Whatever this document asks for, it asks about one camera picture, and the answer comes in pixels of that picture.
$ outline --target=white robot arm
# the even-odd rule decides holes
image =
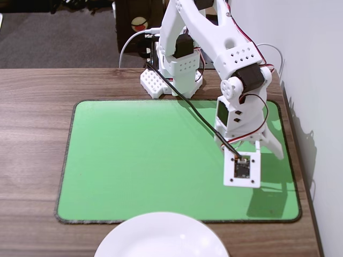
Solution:
[[[216,9],[218,26],[205,18],[208,3]],[[183,28],[189,35],[180,34]],[[202,84],[199,68],[200,46],[213,61],[221,78],[222,96],[218,97],[215,129],[227,142],[250,141],[253,153],[239,152],[238,158],[215,136],[224,153],[224,185],[260,187],[260,146],[266,146],[279,159],[280,142],[270,132],[263,115],[271,71],[261,66],[263,57],[253,42],[240,33],[225,0],[170,0],[156,42],[158,70],[178,92],[190,98]],[[176,93],[147,69],[140,77],[151,97]]]

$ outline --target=floor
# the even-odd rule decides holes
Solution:
[[[0,69],[118,67],[111,9],[3,15]],[[143,65],[138,56],[123,57],[123,67]]]

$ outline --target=wooden table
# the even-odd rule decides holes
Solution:
[[[1,70],[0,256],[93,256],[115,225],[64,225],[54,218],[72,109],[84,99],[150,99],[142,69]],[[217,99],[205,72],[194,99]],[[302,172],[278,79],[269,99],[282,111],[302,217],[294,223],[210,224],[231,256],[319,256]]]

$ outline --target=green cutting mat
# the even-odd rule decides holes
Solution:
[[[193,101],[214,124],[216,101]],[[295,221],[300,204],[279,110],[268,125],[284,146],[279,161],[262,148],[262,186],[223,186],[213,135],[177,100],[84,101],[76,105],[57,201],[65,223],[120,222],[173,211],[208,222]],[[240,151],[254,151],[244,143]]]

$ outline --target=round sticker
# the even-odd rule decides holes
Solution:
[[[143,31],[148,28],[148,22],[143,17],[135,17],[131,22],[131,27],[134,31]]]

